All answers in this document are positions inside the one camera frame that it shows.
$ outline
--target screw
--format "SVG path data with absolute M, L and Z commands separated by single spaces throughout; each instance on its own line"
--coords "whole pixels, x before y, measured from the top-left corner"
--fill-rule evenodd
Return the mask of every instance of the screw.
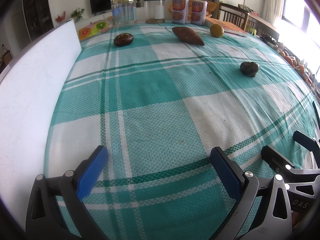
M 72 171 L 72 170 L 69 170 L 69 171 L 67 171 L 67 172 L 65 173 L 65 175 L 66 175 L 67 177 L 71 177 L 71 176 L 73 175 L 73 171 Z
M 277 180 L 282 180 L 282 176 L 280 174 L 276 174 L 276 179 Z
M 39 174 L 36 176 L 36 180 L 41 180 L 43 178 L 43 175 L 42 174 Z
M 253 173 L 251 171 L 246 171 L 244 174 L 249 178 L 253 177 Z

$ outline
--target orange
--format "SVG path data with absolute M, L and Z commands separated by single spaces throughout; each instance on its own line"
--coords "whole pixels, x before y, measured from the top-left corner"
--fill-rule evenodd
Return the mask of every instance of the orange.
M 305 72 L 304 66 L 302 65 L 297 66 L 297 69 L 300 70 L 300 75 L 302 75 Z
M 284 56 L 283 58 L 293 67 L 292 58 L 290 58 L 288 56 Z

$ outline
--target red decoration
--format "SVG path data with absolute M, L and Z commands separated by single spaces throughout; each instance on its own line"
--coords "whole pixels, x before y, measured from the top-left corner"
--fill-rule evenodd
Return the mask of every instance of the red decoration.
M 55 19 L 57 23 L 63 23 L 66 19 L 66 11 L 63 11 L 63 16 L 57 15 Z

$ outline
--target sweet potato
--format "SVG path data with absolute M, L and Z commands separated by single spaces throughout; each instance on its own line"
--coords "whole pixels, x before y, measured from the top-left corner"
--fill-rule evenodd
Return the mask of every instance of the sweet potato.
M 203 39 L 193 29 L 188 27 L 173 27 L 172 32 L 180 41 L 204 46 Z

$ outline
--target green stool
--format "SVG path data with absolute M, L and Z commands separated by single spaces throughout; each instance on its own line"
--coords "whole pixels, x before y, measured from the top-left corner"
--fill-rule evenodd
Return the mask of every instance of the green stool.
M 245 27 L 245 31 L 246 31 L 246 32 L 251 32 L 251 34 L 252 34 L 253 36 L 256 36 L 256 33 L 257 33 L 257 30 L 254 29 L 254 28 L 252 28 L 252 27 L 249 26 L 249 25 L 247 25 L 247 26 Z

